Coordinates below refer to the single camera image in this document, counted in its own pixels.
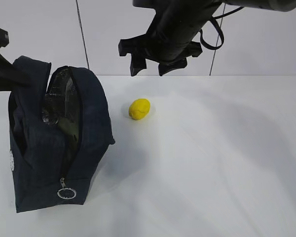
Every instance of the white tabletop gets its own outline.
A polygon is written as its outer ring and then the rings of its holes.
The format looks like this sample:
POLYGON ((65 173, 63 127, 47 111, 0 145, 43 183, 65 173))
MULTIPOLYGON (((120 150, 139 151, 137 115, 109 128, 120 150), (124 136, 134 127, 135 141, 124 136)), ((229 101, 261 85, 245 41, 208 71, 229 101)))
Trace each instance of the white tabletop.
POLYGON ((99 79, 116 144, 84 206, 15 213, 0 93, 0 237, 296 237, 296 77, 99 79))

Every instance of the yellow fruit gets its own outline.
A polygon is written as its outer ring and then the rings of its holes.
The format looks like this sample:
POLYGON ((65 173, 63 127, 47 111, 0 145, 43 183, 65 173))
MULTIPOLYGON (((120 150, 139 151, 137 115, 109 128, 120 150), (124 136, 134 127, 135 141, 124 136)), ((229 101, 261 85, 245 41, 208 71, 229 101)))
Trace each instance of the yellow fruit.
POLYGON ((134 120, 143 119, 150 110, 150 102, 147 99, 135 100, 129 107, 128 114, 134 120))

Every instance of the zipper pull ring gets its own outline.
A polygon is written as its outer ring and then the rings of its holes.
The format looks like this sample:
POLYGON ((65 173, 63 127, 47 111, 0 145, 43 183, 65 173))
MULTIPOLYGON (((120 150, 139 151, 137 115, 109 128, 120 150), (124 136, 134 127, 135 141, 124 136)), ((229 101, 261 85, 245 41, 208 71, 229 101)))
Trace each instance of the zipper pull ring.
POLYGON ((61 187, 63 187, 63 189, 66 188, 65 178, 61 178, 61 179, 60 179, 60 184, 61 184, 61 187))
POLYGON ((60 185, 61 185, 62 188, 60 190, 58 190, 57 195, 61 199, 71 200, 71 199, 74 199, 77 196, 76 190, 74 190, 72 188, 67 188, 67 186, 65 184, 65 178, 60 179, 60 185))

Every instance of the bag zipper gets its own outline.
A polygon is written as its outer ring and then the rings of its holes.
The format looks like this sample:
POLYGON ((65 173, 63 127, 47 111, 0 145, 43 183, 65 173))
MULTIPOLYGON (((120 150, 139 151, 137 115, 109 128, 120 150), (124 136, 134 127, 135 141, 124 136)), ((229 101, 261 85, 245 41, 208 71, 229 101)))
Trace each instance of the bag zipper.
POLYGON ((79 139, 78 139, 78 142, 77 142, 77 148, 76 148, 76 151, 75 153, 73 154, 73 158, 70 160, 70 162, 68 164, 66 164, 66 166, 64 165, 64 161, 65 161, 65 158, 66 158, 66 155, 67 153, 65 153, 64 157, 63 157, 63 161, 62 161, 62 170, 61 170, 61 175, 60 175, 60 184, 61 186, 63 187, 64 183, 65 183, 65 178, 67 177, 67 174, 71 168, 71 165, 73 164, 73 162, 75 161, 76 157, 77 157, 77 154, 80 150, 80 146, 81 146, 81 142, 82 142, 82 120, 83 120, 83 117, 82 117, 82 112, 83 112, 83 103, 82 103, 82 97, 81 97, 81 93, 80 93, 80 90, 76 84, 76 81, 74 79, 74 74, 72 72, 72 69, 71 67, 67 67, 68 70, 69 70, 69 74, 70 74, 70 77, 73 81, 73 84, 75 86, 75 89, 76 89, 76 92, 77 92, 77 96, 78 96, 78 100, 79 100, 79 139))

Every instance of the white backdrop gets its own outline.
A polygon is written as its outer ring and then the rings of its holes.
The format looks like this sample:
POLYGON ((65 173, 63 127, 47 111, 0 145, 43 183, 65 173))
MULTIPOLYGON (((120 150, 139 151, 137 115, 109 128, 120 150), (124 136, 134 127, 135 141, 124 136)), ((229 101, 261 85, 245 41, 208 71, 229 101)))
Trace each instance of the white backdrop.
MULTIPOLYGON (((131 0, 78 2, 91 69, 97 75, 129 75, 130 55, 119 57, 118 42, 146 32, 154 10, 133 7, 131 0)), ((10 44, 0 51, 9 61, 26 55, 52 62, 53 68, 86 67, 75 0, 0 0, 0 27, 9 32, 10 44)), ((296 9, 243 9, 224 18, 222 29, 225 45, 217 51, 213 75, 296 75, 296 9)), ((204 34, 215 44, 217 33, 209 23, 204 34)), ((170 75, 208 75, 214 53, 203 50, 170 75)), ((148 61, 140 75, 158 75, 157 63, 148 61)))
MULTIPOLYGON (((131 0, 79 3, 91 69, 129 75, 118 42, 144 33, 153 11, 131 0)), ((86 67, 74 0, 0 0, 0 27, 10 61, 86 67)), ((214 74, 296 74, 296 10, 247 9, 223 29, 214 74)), ((211 26, 204 31, 215 43, 211 26)), ((296 237, 296 77, 183 76, 208 75, 212 57, 190 59, 178 77, 99 76, 116 144, 84 206, 15 213, 0 92, 0 237, 296 237), (139 97, 152 110, 135 122, 127 107, 139 97)), ((141 74, 156 75, 148 66, 141 74)))
POLYGON ((222 30, 213 75, 296 75, 296 9, 245 8, 224 18, 222 30))

